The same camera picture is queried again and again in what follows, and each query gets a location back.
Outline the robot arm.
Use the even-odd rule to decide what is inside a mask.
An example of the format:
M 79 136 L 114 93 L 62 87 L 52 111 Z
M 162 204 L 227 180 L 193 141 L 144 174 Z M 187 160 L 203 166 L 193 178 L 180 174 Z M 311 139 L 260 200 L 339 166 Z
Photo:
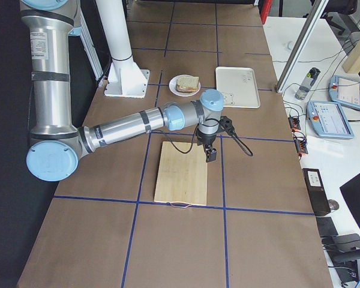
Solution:
M 36 125 L 29 134 L 29 171 L 44 181 L 69 177 L 79 160 L 96 149 L 166 127 L 194 126 L 207 161 L 220 130 L 223 95 L 205 90 L 198 100 L 169 103 L 94 127 L 76 128 L 71 120 L 68 37 L 81 30 L 79 1 L 21 1 L 20 15 L 30 31 Z

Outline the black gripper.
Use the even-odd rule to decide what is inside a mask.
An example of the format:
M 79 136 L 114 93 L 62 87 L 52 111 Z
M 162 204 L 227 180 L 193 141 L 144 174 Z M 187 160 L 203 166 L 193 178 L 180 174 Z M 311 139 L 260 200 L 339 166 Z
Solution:
M 206 162 L 210 163 L 216 160 L 217 157 L 217 150 L 213 148 L 213 142 L 216 139 L 216 134 L 205 134 L 205 133 L 198 133 L 197 134 L 197 145 L 202 145 L 205 154 L 206 154 Z

